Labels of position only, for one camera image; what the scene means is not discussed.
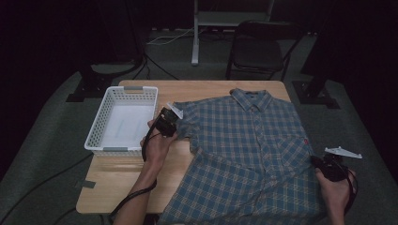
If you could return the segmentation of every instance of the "hand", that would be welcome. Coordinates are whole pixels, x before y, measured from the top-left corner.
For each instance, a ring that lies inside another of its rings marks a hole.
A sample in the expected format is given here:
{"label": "hand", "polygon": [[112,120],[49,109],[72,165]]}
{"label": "hand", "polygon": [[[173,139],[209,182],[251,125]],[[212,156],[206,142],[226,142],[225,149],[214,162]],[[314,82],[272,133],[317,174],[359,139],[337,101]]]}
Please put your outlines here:
{"label": "hand", "polygon": [[[347,180],[332,182],[327,179],[318,168],[315,169],[316,178],[321,186],[322,197],[325,201],[331,224],[344,224],[344,209],[348,203],[350,186]],[[355,172],[349,172],[351,183]]]}
{"label": "hand", "polygon": [[[153,123],[154,120],[151,120],[147,124],[149,127],[152,127]],[[176,133],[174,133],[173,137],[163,137],[161,133],[154,128],[145,149],[145,163],[160,170],[169,152],[169,147],[176,137]],[[144,141],[145,137],[140,142],[141,146],[144,145]]]}

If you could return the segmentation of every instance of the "chair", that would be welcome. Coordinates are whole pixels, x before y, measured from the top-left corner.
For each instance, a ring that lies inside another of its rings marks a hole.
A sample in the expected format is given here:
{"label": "chair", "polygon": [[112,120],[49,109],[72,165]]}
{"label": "chair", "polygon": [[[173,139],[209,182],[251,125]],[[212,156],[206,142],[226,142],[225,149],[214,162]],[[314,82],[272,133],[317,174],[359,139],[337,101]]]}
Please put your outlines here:
{"label": "chair", "polygon": [[[302,29],[292,22],[240,23],[232,42],[225,73],[226,80],[230,80],[231,70],[265,73],[268,74],[269,80],[275,72],[282,70],[283,82],[290,54],[303,35]],[[279,41],[289,42],[285,51],[282,51]]]}

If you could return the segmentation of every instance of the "dark background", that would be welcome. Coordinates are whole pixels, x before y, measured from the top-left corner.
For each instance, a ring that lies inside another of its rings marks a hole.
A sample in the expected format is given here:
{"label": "dark background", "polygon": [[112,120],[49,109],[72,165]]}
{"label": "dark background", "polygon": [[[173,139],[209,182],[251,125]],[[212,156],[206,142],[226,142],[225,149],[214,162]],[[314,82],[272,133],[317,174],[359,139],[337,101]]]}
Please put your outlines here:
{"label": "dark background", "polygon": [[[200,9],[214,4],[213,0],[200,2]],[[262,6],[267,3],[245,1],[243,7],[241,2],[220,0],[218,10],[265,10]],[[302,72],[344,84],[380,155],[398,180],[394,163],[394,138],[398,134],[396,3],[277,0],[271,19],[297,22],[311,34],[318,34]],[[1,177],[46,100],[79,70],[77,60],[86,65],[128,62],[140,56],[136,48],[144,41],[141,33],[147,28],[193,26],[193,0],[106,4],[101,0],[0,2]],[[142,40],[133,41],[132,31],[140,33]]]}

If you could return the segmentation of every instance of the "desk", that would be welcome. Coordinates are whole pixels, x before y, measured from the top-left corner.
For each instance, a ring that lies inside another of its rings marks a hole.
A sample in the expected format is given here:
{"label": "desk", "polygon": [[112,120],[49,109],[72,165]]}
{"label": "desk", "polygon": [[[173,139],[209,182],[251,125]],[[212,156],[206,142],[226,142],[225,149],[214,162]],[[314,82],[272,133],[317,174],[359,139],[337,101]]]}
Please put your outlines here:
{"label": "desk", "polygon": [[275,0],[268,1],[267,12],[199,11],[198,1],[193,6],[193,66],[199,65],[199,26],[238,26],[248,20],[269,21]]}
{"label": "desk", "polygon": [[[267,90],[275,98],[290,101],[282,82],[265,81],[122,81],[122,86],[157,86],[159,109],[168,101],[192,101],[228,96],[240,88],[247,91]],[[179,186],[193,155],[188,141],[175,141],[152,190],[147,213],[161,213]],[[83,187],[76,209],[79,213],[110,213],[127,196],[138,178],[143,161],[137,157],[93,157],[85,180],[94,188]]]}

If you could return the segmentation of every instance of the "wooden table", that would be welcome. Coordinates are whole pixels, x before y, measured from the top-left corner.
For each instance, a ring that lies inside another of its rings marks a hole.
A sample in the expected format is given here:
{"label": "wooden table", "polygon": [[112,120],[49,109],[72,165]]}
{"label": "wooden table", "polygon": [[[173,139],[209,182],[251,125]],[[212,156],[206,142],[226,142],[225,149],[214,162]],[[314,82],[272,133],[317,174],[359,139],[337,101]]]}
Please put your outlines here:
{"label": "wooden table", "polygon": [[[231,89],[267,90],[275,98],[290,101],[282,82],[265,81],[122,81],[122,86],[156,86],[159,109],[167,102],[183,102],[228,96]],[[188,141],[175,141],[152,190],[147,213],[161,213],[178,188],[193,155]],[[110,213],[126,197],[138,178],[143,161],[137,157],[93,156],[86,181],[94,188],[83,187],[76,209],[82,214]]]}

